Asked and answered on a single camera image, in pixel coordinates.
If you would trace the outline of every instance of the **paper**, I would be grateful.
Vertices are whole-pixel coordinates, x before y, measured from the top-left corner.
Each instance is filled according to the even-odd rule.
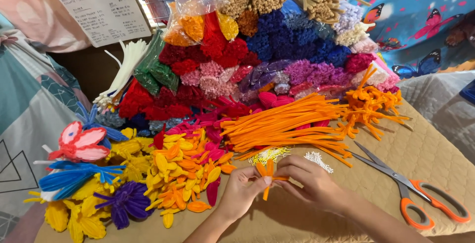
[[[95,47],[151,35],[135,0],[60,0],[60,2]]]

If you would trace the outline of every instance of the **beige table cover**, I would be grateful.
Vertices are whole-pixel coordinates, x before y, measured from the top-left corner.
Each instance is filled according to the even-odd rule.
[[[413,119],[407,121],[414,131],[399,124],[382,120],[380,128],[385,135],[377,141],[360,128],[356,140],[362,143],[382,161],[408,179],[425,180],[442,187],[463,203],[469,212],[475,213],[475,167],[445,137],[437,132],[419,113],[407,103],[399,108],[402,115]],[[350,138],[345,143],[355,153],[365,155]],[[310,146],[299,146],[292,150],[294,155],[305,155],[307,151],[319,151]],[[396,183],[383,173],[363,162],[350,158],[349,168],[330,155],[319,151],[323,161],[334,169],[332,178],[340,185],[359,193],[401,222],[400,195]],[[235,162],[238,167],[248,166],[246,162]],[[221,177],[220,197],[228,177]],[[436,243],[475,242],[475,221],[457,223],[442,211],[411,193],[412,200],[422,206],[434,220],[432,230],[420,231]],[[156,211],[142,222],[131,222],[123,230],[116,230],[110,223],[107,235],[99,243],[178,243],[185,238],[211,213],[193,213],[188,210],[174,215],[173,226],[166,229],[162,217]],[[268,201],[258,196],[251,209],[222,235],[222,243],[332,243],[370,242],[371,239],[354,224],[330,213],[317,212],[305,207],[298,199],[280,187],[270,190]],[[69,232],[55,232],[46,223],[40,229],[35,243],[71,242]]]

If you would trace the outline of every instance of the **orange scissor handle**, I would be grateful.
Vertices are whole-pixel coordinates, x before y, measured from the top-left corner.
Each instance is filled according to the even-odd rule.
[[[453,220],[457,222],[468,222],[472,219],[470,217],[470,212],[465,208],[463,204],[458,202],[454,197],[449,195],[447,192],[443,191],[442,189],[433,186],[427,182],[421,181],[421,180],[410,180],[411,183],[414,185],[414,187],[422,192],[424,195],[429,197],[432,200],[431,205],[434,206],[435,208],[438,208],[442,210],[447,216],[452,218]],[[457,209],[457,213],[453,212],[451,209],[449,209],[446,205],[444,205],[442,202],[438,201],[436,198],[432,197],[430,194],[428,194],[424,189],[427,188],[429,190],[434,191],[436,194],[439,196],[443,197],[445,200],[447,200],[450,204],[452,204],[455,209]]]
[[[409,214],[407,214],[407,210],[411,209],[415,211],[419,217],[419,220],[413,220]],[[426,214],[426,212],[414,202],[412,202],[409,198],[402,198],[401,199],[401,213],[407,223],[412,225],[413,227],[421,230],[429,230],[435,226],[434,221]]]

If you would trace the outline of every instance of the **scissors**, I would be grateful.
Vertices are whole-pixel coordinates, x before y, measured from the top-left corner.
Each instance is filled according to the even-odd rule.
[[[360,143],[356,142],[355,143],[361,148],[373,161],[370,161],[366,158],[361,157],[358,154],[353,154],[353,156],[369,166],[381,171],[382,173],[385,173],[389,177],[391,177],[399,187],[399,192],[401,193],[401,213],[402,216],[404,216],[404,219],[406,222],[408,222],[410,225],[417,229],[421,230],[428,230],[431,229],[435,226],[434,221],[426,214],[426,212],[416,205],[412,200],[411,197],[409,196],[409,190],[412,192],[416,193],[419,195],[419,197],[423,198],[425,201],[429,202],[433,207],[439,208],[442,210],[447,216],[455,220],[456,222],[468,222],[470,221],[470,213],[469,211],[463,206],[460,202],[458,202],[454,197],[449,195],[447,192],[441,190],[440,188],[437,188],[427,182],[421,181],[421,180],[410,180],[405,178],[403,175],[400,175],[393,171],[389,166],[387,166],[383,161],[381,161],[377,156],[371,153],[368,149],[366,149],[364,146],[362,146]],[[457,213],[454,213],[451,209],[449,209],[446,205],[438,201],[436,198],[432,197],[429,193],[424,191],[422,188],[427,188],[439,196],[443,197],[445,200],[447,200],[450,204],[452,204],[455,209],[457,209]],[[407,210],[411,209],[415,211],[419,217],[420,220],[414,220],[412,219],[408,214]]]

